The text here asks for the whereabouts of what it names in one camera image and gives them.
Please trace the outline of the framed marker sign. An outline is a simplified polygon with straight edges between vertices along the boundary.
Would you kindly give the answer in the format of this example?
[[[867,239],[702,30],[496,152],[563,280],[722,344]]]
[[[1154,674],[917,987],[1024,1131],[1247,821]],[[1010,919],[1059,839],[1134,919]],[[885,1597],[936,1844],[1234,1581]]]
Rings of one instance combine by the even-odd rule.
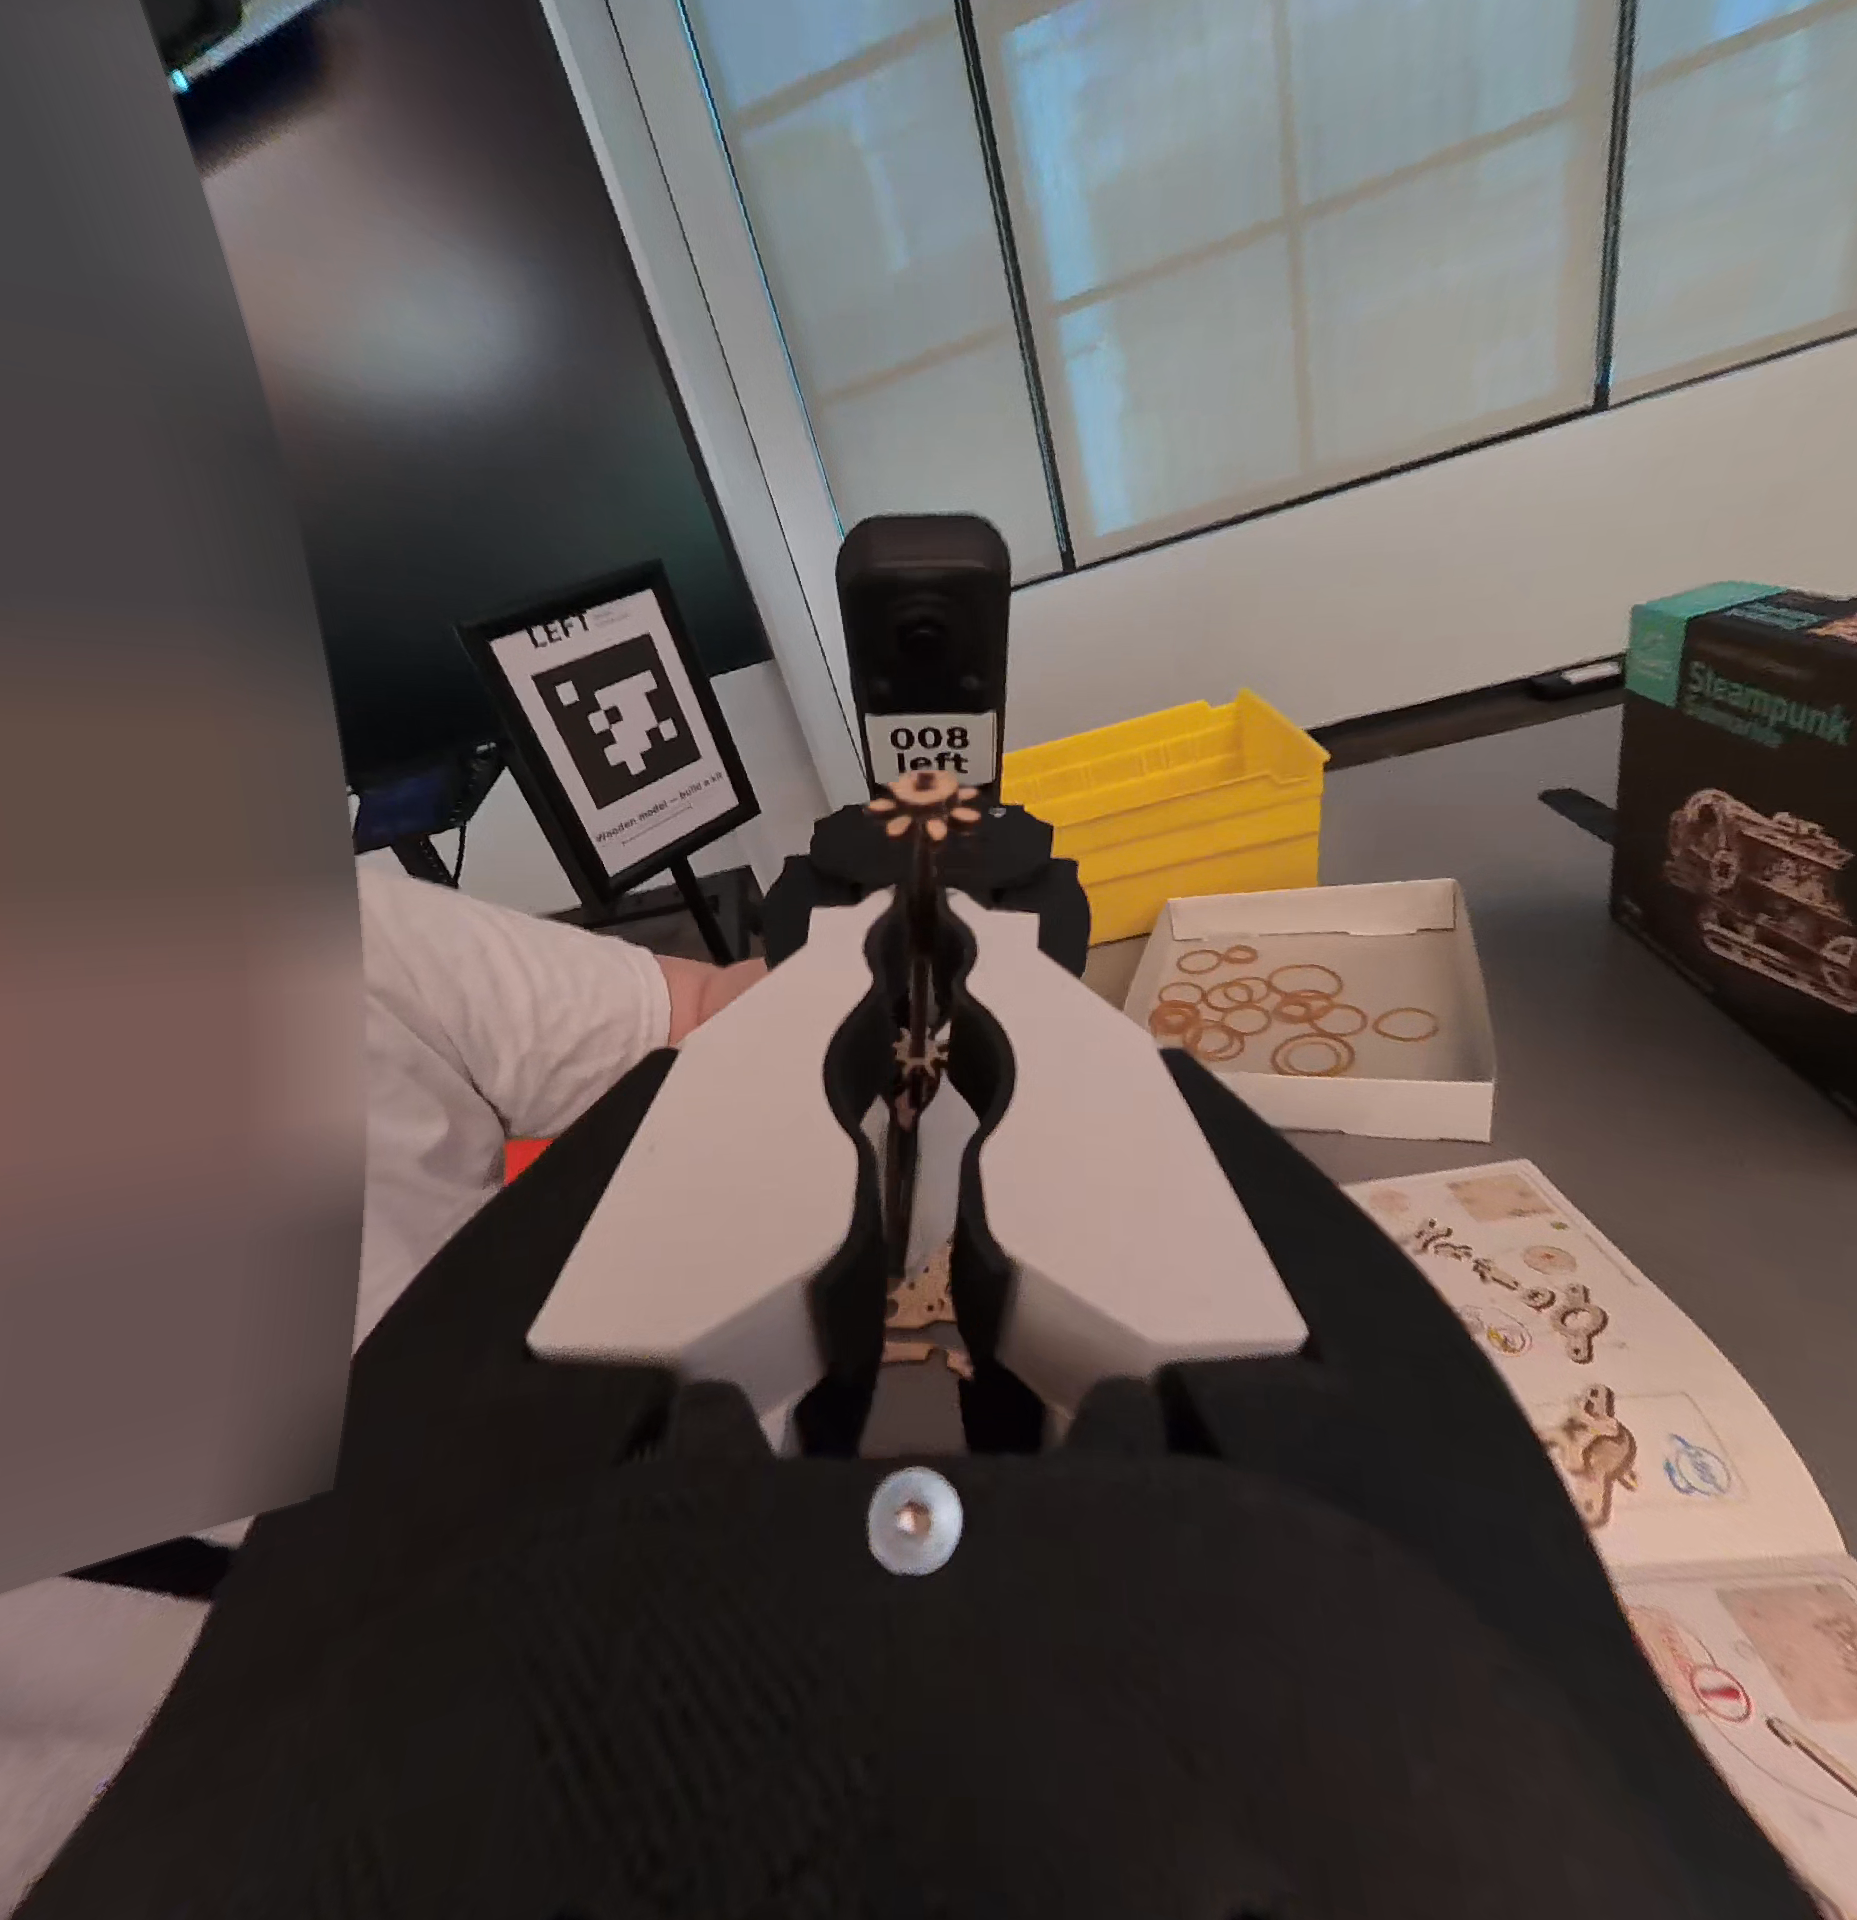
[[[546,592],[452,633],[581,905],[602,908],[759,816],[662,563]]]

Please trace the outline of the white cardboard box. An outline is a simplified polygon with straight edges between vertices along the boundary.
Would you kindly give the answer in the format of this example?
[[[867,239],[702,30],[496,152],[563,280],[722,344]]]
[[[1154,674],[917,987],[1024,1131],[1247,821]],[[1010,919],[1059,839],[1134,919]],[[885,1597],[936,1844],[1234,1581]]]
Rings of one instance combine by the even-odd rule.
[[[1171,899],[1156,916],[1125,998],[1126,1015],[1145,1033],[1136,1015],[1140,990],[1158,978],[1168,947],[1220,938],[1375,957],[1387,982],[1437,990],[1451,1026],[1434,1045],[1429,1064],[1315,1084],[1216,1070],[1186,1052],[1160,1047],[1193,1057],[1280,1129],[1372,1139],[1489,1139],[1494,1032],[1458,882],[1426,877]]]

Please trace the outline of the large black screen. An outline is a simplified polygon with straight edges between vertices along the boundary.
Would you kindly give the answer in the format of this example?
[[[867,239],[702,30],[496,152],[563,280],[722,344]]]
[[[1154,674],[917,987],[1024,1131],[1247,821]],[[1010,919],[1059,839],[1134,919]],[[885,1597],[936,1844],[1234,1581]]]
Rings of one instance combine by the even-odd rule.
[[[306,3],[174,106],[348,784],[500,735],[463,622],[641,563],[712,676],[768,661],[538,3]]]

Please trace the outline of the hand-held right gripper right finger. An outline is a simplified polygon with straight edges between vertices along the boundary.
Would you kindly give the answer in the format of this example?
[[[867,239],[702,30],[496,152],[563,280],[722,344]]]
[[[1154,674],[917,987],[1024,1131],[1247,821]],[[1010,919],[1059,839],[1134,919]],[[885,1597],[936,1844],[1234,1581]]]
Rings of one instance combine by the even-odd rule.
[[[1045,951],[977,951],[971,1030],[924,1112],[924,1251],[954,1242],[951,1300],[975,1375],[964,1449],[1037,1452],[1106,1379],[1298,1357],[1305,1320],[1167,1057]]]

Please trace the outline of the black kit box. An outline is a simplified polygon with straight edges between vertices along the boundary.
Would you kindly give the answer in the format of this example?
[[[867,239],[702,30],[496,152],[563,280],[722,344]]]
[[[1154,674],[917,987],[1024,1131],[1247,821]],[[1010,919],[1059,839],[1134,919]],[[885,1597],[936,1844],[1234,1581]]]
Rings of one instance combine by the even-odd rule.
[[[1857,1122],[1857,595],[1634,608],[1612,919]]]

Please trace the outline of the pile of rubber bands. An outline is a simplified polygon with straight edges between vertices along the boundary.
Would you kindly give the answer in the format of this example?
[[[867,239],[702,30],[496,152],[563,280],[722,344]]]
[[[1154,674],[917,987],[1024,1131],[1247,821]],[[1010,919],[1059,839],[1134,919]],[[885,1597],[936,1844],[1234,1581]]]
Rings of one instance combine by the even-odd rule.
[[[1387,982],[1375,957],[1242,938],[1171,945],[1136,1015],[1216,1070],[1305,1084],[1429,1064],[1451,1026],[1437,990]]]

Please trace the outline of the person's left forearm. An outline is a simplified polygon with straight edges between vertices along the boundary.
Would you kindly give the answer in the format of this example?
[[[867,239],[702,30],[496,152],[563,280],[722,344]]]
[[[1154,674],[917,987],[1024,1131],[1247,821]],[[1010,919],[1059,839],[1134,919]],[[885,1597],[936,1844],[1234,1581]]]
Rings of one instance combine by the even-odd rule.
[[[668,1047],[681,1045],[768,972],[766,960],[759,957],[713,963],[662,953],[653,963],[670,1001]]]

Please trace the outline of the paper instruction sheet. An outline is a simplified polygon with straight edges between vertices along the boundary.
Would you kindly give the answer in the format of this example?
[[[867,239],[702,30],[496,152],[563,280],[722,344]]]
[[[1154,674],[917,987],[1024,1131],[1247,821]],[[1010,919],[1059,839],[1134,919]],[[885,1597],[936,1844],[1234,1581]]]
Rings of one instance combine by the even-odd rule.
[[[1857,1560],[1777,1418],[1535,1164],[1345,1195],[1500,1372],[1709,1760],[1857,1917]]]

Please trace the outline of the laser-cut plywood parts sheet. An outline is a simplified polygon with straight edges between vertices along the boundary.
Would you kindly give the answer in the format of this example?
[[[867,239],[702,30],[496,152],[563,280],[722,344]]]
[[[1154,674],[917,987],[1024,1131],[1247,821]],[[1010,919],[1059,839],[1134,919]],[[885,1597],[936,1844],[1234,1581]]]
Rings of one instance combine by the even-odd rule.
[[[922,1267],[894,1280],[885,1304],[883,1367],[941,1360],[959,1380],[975,1375],[951,1294],[953,1244],[944,1242]]]

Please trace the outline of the yellow plastic bin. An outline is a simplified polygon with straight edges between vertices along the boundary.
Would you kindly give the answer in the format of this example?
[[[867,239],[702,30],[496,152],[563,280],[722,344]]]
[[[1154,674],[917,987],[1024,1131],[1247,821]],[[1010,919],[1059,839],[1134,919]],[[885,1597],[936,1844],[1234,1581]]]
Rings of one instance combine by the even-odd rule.
[[[1171,899],[1313,886],[1325,764],[1242,688],[1016,748],[999,788],[1077,864],[1104,945],[1148,932]]]

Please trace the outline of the large window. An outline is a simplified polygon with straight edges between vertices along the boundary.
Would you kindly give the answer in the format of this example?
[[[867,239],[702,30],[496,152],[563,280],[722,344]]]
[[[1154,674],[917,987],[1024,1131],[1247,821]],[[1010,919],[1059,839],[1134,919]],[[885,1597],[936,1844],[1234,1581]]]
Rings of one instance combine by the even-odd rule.
[[[1018,583],[1857,334],[1857,2],[607,20],[775,485]]]

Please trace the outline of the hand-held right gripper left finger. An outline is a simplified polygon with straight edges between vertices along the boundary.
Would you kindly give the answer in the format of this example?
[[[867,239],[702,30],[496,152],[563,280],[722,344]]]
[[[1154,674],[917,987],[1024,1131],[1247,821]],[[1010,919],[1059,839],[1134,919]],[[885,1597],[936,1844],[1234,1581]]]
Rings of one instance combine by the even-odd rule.
[[[535,1359],[728,1380],[794,1449],[826,1365],[814,1286],[879,1222],[898,1023],[867,947],[797,947],[681,1043],[533,1319]]]

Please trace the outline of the black sign stand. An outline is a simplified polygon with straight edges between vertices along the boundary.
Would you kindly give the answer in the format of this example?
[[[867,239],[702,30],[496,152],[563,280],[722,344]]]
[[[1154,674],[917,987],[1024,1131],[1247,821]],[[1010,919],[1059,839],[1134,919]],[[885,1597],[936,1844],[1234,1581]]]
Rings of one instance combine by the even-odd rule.
[[[424,834],[400,834],[384,847],[356,845],[356,852],[389,852],[408,877],[458,890],[460,866],[450,866]],[[753,953],[759,899],[749,868],[700,877],[686,858],[681,858],[665,869],[658,886],[625,888],[538,916],[590,932],[630,932],[660,921],[682,921],[695,935],[707,960],[736,963]]]

